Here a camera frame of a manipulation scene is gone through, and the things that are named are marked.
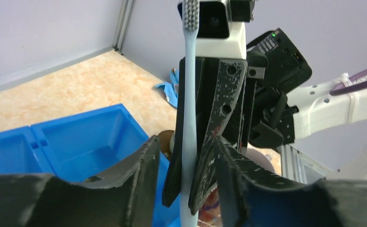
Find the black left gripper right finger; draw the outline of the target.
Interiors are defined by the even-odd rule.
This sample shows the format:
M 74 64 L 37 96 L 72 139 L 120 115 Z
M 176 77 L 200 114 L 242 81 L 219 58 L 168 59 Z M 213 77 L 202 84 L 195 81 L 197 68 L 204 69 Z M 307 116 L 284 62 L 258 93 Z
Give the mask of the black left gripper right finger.
M 221 136 L 214 154 L 225 227 L 367 227 L 367 181 L 295 182 L 237 153 Z

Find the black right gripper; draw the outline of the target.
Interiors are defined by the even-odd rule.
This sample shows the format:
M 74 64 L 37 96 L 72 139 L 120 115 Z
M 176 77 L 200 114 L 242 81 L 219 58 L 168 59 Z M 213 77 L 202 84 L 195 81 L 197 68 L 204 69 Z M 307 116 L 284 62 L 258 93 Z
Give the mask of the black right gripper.
M 223 133 L 242 89 L 239 147 L 277 148 L 295 141 L 296 105 L 288 93 L 305 83 L 312 69 L 281 29 L 270 30 L 247 44 L 242 59 L 196 58 L 197 164 L 188 206 L 196 214 L 216 186 L 214 138 Z M 168 167 L 162 204 L 170 207 L 181 192 L 185 58 L 179 62 L 179 92 L 174 147 Z

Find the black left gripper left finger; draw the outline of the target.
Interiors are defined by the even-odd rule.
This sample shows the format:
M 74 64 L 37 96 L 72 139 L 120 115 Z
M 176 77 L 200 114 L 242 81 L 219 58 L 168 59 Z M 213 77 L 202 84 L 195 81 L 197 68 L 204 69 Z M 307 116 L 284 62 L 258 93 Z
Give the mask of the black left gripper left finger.
M 160 141 L 84 182 L 52 174 L 0 175 L 0 227 L 149 227 L 153 220 Z

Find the grey ceramic mug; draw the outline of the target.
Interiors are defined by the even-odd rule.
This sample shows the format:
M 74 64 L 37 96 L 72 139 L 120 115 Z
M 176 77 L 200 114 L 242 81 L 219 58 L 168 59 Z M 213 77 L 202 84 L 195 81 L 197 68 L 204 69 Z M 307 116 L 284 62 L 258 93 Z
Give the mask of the grey ceramic mug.
M 263 155 L 262 153 L 260 153 L 259 151 L 253 149 L 253 148 L 247 148 L 247 151 L 245 153 L 245 157 L 247 157 L 249 160 L 253 161 L 254 163 L 256 163 L 257 165 L 259 165 L 260 167 L 263 167 L 264 169 L 275 173 L 275 169 L 271 163 L 270 160 L 268 160 L 268 158 Z

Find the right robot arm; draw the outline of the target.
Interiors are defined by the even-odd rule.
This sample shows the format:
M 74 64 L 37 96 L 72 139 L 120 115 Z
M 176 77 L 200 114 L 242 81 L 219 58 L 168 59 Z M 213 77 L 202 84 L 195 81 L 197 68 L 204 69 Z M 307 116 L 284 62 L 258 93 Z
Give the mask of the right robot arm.
M 312 69 L 278 28 L 244 41 L 243 27 L 196 38 L 197 163 L 189 198 L 198 209 L 216 185 L 213 139 L 234 150 L 277 148 L 315 132 L 367 120 L 367 69 L 303 87 Z

